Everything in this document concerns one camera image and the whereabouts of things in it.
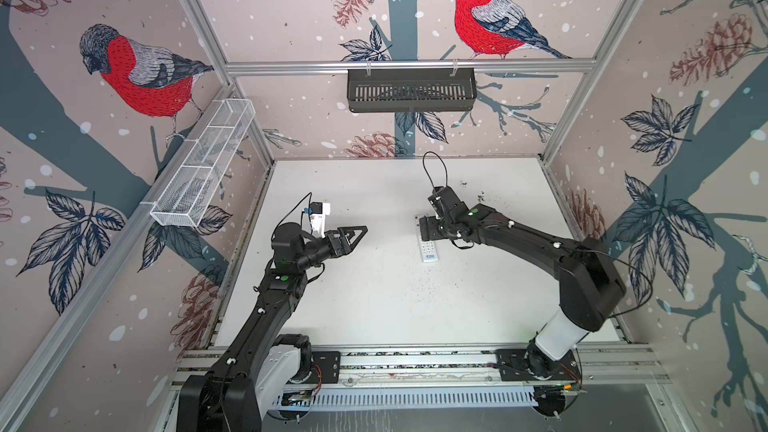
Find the white remote control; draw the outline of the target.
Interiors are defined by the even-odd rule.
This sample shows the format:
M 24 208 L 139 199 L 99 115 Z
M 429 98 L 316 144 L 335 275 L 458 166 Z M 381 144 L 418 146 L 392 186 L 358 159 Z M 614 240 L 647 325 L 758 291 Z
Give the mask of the white remote control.
M 439 260 L 437 248 L 432 240 L 424 238 L 425 231 L 426 228 L 421 224 L 418 224 L 417 239 L 419 240 L 418 244 L 421 260 L 425 264 L 434 263 Z

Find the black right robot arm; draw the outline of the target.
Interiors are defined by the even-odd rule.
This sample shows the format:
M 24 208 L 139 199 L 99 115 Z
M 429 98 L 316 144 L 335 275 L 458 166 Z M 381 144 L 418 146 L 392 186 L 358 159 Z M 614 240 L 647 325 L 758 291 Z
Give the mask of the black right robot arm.
M 596 239 L 558 237 L 515 221 L 484 204 L 467 206 L 449 186 L 432 189 L 432 216 L 419 219 L 425 241 L 448 240 L 465 250 L 484 245 L 510 253 L 558 282 L 559 308 L 529 342 L 528 370 L 548 379 L 562 359 L 614 315 L 627 287 Z

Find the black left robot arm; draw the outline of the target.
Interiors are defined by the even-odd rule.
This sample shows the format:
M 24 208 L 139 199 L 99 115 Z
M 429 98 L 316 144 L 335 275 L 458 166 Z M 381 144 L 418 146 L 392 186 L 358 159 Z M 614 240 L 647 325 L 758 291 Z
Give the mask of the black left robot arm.
M 273 257 L 248 319 L 217 362 L 181 388 L 178 431 L 262 429 L 284 386 L 311 374 L 309 338 L 281 332 L 310 283 L 307 271 L 351 254 L 367 232 L 365 226 L 339 227 L 318 238 L 294 222 L 275 228 Z

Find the black hanging basket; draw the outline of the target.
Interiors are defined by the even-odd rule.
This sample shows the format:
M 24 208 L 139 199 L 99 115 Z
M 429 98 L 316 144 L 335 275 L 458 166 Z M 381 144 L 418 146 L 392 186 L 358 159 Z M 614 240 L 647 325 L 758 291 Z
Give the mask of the black hanging basket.
M 353 113 L 470 111 L 477 99 L 473 68 L 349 70 Z

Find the aluminium cross bar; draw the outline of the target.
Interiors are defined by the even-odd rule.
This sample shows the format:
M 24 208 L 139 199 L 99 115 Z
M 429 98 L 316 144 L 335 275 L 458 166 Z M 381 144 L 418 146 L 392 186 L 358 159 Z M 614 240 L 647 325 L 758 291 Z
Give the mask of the aluminium cross bar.
M 590 58 L 577 59 L 504 59 L 504 60 L 395 60 L 332 62 L 232 62 L 224 70 L 231 77 L 300 76 L 341 74 L 349 70 L 420 70 L 447 69 L 450 72 L 472 68 L 481 73 L 587 73 L 597 66 Z

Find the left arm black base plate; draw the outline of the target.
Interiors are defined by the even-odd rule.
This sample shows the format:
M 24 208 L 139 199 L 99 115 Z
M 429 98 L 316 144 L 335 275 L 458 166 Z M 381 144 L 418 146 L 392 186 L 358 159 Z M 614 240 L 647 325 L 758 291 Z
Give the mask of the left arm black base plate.
M 339 351 L 315 351 L 312 363 L 306 371 L 299 371 L 290 384 L 313 385 L 337 384 L 340 377 L 341 353 Z

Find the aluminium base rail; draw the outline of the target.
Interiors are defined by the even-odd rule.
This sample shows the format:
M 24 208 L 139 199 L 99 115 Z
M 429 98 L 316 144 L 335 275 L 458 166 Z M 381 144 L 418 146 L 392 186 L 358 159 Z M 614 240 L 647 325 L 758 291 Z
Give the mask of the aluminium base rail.
M 496 349 L 520 344 L 436 347 L 317 346 L 341 353 L 337 384 L 346 387 L 417 387 L 501 384 L 494 367 Z M 577 346 L 584 385 L 669 384 L 671 379 L 652 348 L 624 342 L 587 342 Z M 540 381 L 508 382 L 539 385 Z

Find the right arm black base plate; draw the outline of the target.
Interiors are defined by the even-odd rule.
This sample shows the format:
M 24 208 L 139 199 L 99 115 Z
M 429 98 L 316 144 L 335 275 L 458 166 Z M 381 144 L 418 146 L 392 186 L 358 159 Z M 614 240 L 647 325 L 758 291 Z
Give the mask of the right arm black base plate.
M 494 351 L 494 367 L 503 382 L 547 381 L 580 382 L 582 372 L 574 350 L 554 361 L 533 348 L 502 348 Z

